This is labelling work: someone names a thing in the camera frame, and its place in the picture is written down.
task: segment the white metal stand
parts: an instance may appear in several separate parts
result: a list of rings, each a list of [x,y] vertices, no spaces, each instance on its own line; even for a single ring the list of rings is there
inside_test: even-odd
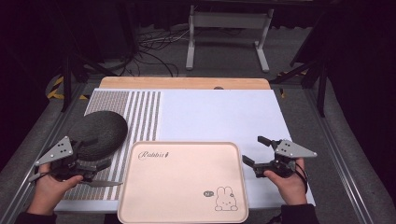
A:
[[[262,46],[273,17],[274,10],[269,9],[267,14],[245,14],[245,13],[216,13],[216,12],[198,12],[194,6],[190,9],[190,41],[187,52],[186,69],[192,70],[194,63],[194,28],[195,27],[222,27],[222,28],[244,28],[244,29],[261,29],[262,36],[259,41],[255,41],[255,48],[259,56],[262,71],[270,71],[268,62],[265,59]]]

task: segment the bunny drawing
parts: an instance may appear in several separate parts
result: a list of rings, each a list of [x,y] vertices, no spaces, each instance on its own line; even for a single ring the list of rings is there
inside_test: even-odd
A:
[[[233,190],[230,187],[219,187],[218,198],[216,199],[216,211],[236,211],[236,199],[233,196]]]

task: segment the rabbit ear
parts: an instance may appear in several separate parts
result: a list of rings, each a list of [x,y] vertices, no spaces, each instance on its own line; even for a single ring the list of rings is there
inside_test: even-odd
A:
[[[225,188],[224,193],[231,196],[233,194],[233,190],[230,187],[227,187]]]
[[[218,188],[218,196],[219,195],[224,195],[225,194],[225,189],[224,189],[224,187],[219,187]]]

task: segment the human hand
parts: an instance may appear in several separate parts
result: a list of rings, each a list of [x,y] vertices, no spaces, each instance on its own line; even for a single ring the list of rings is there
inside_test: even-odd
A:
[[[299,164],[302,169],[304,169],[303,159],[296,160],[296,163]],[[302,171],[300,167],[296,166],[297,171],[300,172],[300,174],[304,174],[304,171]],[[305,196],[305,184],[303,180],[297,176],[297,174],[283,178],[272,171],[266,170],[264,171],[264,175],[267,176],[268,179],[270,179],[277,186],[280,196],[282,196],[287,205],[307,203]]]
[[[41,174],[48,173],[49,171],[49,163],[43,164],[38,168],[38,172]],[[52,175],[44,175],[35,183],[35,196],[26,212],[51,216],[53,209],[61,201],[64,194],[82,179],[82,175],[75,175],[61,182],[56,180]]]

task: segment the beige tray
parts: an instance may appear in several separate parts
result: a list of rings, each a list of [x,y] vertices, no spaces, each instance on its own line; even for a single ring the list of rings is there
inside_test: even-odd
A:
[[[232,143],[138,142],[118,210],[122,223],[236,223],[248,217]]]

